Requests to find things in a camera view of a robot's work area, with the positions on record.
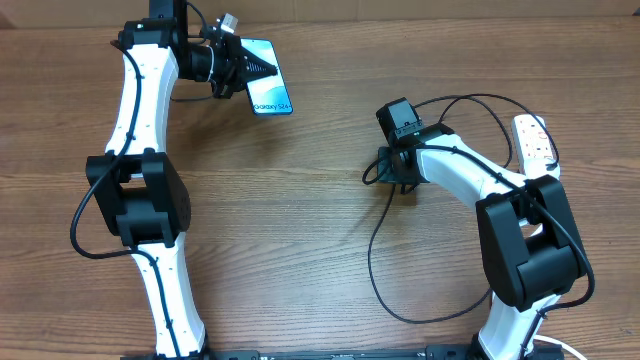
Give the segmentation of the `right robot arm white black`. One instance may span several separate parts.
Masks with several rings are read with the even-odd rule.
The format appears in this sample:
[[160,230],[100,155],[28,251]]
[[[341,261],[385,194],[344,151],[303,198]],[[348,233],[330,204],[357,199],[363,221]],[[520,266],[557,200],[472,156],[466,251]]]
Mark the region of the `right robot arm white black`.
[[425,124],[405,98],[376,118],[387,141],[370,168],[403,194],[437,184],[471,208],[489,283],[489,317],[468,345],[429,345],[428,359],[561,359],[570,346],[539,335],[547,314],[587,302],[592,266],[559,180],[559,151],[528,108],[502,130],[512,172],[467,146],[442,120]]

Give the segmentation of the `Samsung Galaxy smartphone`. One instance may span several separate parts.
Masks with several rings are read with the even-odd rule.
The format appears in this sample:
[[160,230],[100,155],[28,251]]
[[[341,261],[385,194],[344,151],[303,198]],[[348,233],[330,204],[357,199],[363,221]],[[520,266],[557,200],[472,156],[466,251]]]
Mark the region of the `Samsung Galaxy smartphone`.
[[274,65],[277,74],[247,84],[247,93],[255,115],[284,116],[294,111],[281,73],[273,44],[266,39],[243,38],[242,46],[260,59]]

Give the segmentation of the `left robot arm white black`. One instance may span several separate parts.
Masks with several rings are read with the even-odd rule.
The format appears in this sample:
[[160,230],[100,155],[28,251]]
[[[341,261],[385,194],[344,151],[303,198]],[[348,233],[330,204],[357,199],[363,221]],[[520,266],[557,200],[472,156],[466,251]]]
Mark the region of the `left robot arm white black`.
[[[188,30],[189,1],[152,1],[146,18],[125,23],[112,46],[122,54],[124,82],[117,121],[105,151],[86,162],[89,189],[70,226],[75,251],[89,259],[131,257],[140,272],[156,332],[154,359],[211,359],[204,322],[195,306],[185,242],[191,223],[186,185],[167,154],[167,123],[179,79],[208,83],[212,98],[229,99],[251,82],[278,74],[276,66],[244,48],[237,19]],[[91,253],[78,225],[95,200],[119,250]]]

